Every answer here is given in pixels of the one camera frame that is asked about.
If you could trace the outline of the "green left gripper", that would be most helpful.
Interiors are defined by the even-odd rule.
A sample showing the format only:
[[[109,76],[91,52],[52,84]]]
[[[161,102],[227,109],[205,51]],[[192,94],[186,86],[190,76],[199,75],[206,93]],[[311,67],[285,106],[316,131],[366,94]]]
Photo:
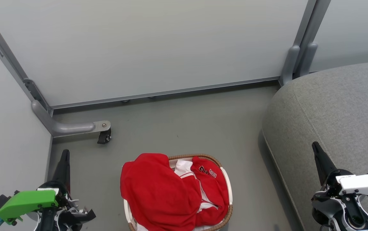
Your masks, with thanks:
[[[70,151],[64,149],[53,180],[36,190],[15,191],[0,209],[0,218],[16,225],[21,217],[34,212],[39,226],[81,226],[96,218],[93,210],[80,209],[70,195]]]

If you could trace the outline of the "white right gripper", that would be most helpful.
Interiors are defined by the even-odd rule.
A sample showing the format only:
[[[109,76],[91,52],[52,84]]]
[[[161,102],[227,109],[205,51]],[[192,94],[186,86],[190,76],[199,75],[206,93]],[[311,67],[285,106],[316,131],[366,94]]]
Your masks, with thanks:
[[[337,168],[319,142],[313,142],[312,149],[319,182],[322,186],[329,174],[337,170]],[[327,186],[328,196],[343,196],[346,194],[368,196],[368,174],[334,176],[332,177],[332,183],[327,184]]]

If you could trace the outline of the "plain red t-shirt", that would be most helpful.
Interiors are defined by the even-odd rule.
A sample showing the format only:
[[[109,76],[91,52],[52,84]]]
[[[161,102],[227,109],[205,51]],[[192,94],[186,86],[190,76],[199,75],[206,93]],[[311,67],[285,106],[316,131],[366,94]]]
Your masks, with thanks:
[[[193,231],[202,199],[199,180],[180,177],[161,153],[143,153],[123,165],[121,197],[148,231]]]

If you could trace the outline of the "red jersey with white trim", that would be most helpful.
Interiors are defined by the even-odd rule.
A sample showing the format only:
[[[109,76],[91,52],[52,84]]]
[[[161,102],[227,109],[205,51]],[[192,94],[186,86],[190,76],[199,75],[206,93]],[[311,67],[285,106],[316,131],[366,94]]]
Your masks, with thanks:
[[[196,193],[195,227],[221,223],[230,205],[227,182],[221,168],[209,159],[195,156],[191,161],[178,160],[174,172]]]

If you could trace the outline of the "grey fabric sofa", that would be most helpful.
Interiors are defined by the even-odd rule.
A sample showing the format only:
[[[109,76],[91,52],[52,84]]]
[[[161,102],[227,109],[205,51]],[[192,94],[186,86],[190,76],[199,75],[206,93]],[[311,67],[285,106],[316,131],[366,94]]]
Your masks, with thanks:
[[[305,231],[319,231],[311,198],[321,188],[312,143],[337,168],[368,173],[368,63],[299,77],[272,98],[262,133]]]

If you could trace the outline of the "grey partition foot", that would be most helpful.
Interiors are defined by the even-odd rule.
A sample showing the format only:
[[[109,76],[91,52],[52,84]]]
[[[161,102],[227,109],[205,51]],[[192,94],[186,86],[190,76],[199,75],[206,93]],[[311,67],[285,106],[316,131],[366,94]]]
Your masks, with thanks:
[[[31,107],[36,117],[54,138],[84,133],[101,133],[111,128],[111,123],[108,120],[71,124],[58,122],[48,114],[37,100],[32,101]]]

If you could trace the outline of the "black caster wheel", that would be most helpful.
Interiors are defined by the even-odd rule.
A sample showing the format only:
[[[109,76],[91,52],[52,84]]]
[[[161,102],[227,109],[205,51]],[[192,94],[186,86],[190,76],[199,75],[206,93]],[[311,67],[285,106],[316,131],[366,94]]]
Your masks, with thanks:
[[[98,137],[98,144],[107,144],[111,140],[111,128],[101,131]]]

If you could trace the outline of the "brown wicker laundry basket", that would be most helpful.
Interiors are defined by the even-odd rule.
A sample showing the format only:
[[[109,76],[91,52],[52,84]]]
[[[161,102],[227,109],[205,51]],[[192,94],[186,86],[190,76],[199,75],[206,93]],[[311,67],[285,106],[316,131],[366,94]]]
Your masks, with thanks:
[[[205,154],[143,153],[121,170],[130,231],[220,231],[233,212],[230,179]]]

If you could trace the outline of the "grey partition post with foot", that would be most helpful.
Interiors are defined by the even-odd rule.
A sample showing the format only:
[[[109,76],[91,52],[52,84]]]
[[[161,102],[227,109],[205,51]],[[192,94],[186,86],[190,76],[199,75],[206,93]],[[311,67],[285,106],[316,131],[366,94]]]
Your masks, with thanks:
[[[315,5],[316,0],[307,0],[306,8],[299,25],[297,35],[292,47],[288,49],[287,57],[283,65],[280,78],[278,79],[281,87],[293,79],[293,74],[300,60],[300,55],[305,47],[303,40]]]
[[[310,14],[300,44],[293,79],[309,74],[318,44],[314,41],[331,0],[309,0]]]

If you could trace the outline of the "grey partition corner post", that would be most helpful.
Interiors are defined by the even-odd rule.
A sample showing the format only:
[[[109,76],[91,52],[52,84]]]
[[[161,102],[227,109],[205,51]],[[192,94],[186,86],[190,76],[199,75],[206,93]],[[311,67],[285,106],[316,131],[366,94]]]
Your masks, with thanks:
[[[38,101],[41,106],[47,111],[47,113],[52,116],[53,110],[47,103],[46,99],[43,97],[36,83],[31,80],[24,69],[21,67],[19,61],[14,56],[10,47],[6,43],[5,39],[0,33],[0,60],[11,73],[12,77],[16,80],[19,86],[23,89],[24,93],[30,99],[30,101]]]

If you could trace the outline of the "grey partition bottom rail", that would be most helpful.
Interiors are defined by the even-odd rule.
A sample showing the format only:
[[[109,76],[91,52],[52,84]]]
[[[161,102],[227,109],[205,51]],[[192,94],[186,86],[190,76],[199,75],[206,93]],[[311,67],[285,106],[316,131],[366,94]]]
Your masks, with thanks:
[[[234,90],[244,90],[265,86],[279,85],[280,77],[261,78],[235,83],[217,84],[205,87],[188,88],[182,90],[165,91],[159,93],[142,94],[122,98],[108,98],[104,100],[86,101],[74,104],[64,104],[52,106],[54,114],[67,114],[72,112],[91,111],[111,107],[124,106],[127,104],[141,104],[153,101],[163,101],[176,98],[188,98],[192,96],[202,96]]]

